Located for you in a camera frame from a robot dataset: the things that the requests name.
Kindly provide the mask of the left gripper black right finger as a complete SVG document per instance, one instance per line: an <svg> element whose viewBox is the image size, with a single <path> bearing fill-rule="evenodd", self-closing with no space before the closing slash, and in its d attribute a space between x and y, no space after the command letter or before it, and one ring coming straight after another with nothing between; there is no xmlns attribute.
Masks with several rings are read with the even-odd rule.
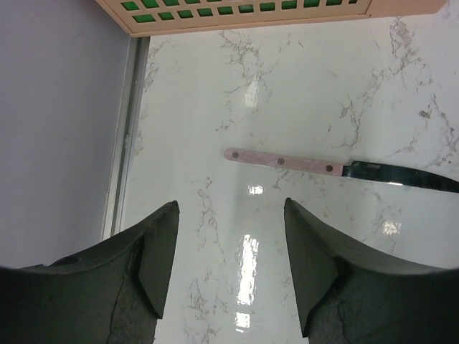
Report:
<svg viewBox="0 0 459 344"><path fill-rule="evenodd" d="M456 343L458 271L400 259L284 205L301 334L310 343Z"/></svg>

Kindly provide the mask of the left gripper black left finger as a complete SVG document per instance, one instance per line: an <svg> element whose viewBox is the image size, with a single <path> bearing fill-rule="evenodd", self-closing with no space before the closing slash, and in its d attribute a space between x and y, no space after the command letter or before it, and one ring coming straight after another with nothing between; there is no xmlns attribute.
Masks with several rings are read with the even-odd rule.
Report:
<svg viewBox="0 0 459 344"><path fill-rule="evenodd" d="M164 315L179 205L45 266L1 269L3 343L152 343Z"/></svg>

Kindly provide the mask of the knife pink handle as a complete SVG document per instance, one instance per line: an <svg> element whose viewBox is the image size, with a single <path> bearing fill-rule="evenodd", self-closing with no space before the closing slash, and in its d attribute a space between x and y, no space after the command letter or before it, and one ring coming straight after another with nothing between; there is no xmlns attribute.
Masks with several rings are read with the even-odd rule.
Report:
<svg viewBox="0 0 459 344"><path fill-rule="evenodd" d="M393 166L383 163L352 161L349 165L343 165L340 163L282 156L236 148L227 149L224 152L224 157L229 161L257 166L355 178L365 181L423 188L454 194L458 192L458 182L451 178L417 170L415 168Z"/></svg>

